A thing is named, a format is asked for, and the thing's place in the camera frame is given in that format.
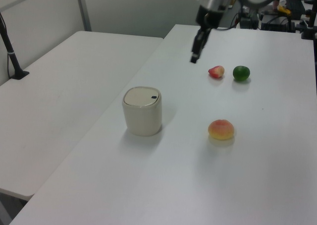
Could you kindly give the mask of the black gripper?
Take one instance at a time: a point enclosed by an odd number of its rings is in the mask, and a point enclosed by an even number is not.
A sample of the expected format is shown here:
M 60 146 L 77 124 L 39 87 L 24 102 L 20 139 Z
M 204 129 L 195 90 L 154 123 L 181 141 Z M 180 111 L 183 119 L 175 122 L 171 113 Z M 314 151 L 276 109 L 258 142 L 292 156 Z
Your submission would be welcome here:
M 196 15 L 196 23 L 201 27 L 201 29 L 197 32 L 194 38 L 190 62 L 196 63 L 200 58 L 202 50 L 209 38 L 211 29 L 219 27 L 222 17 L 223 12 L 211 11 L 203 6 L 199 6 L 198 13 Z

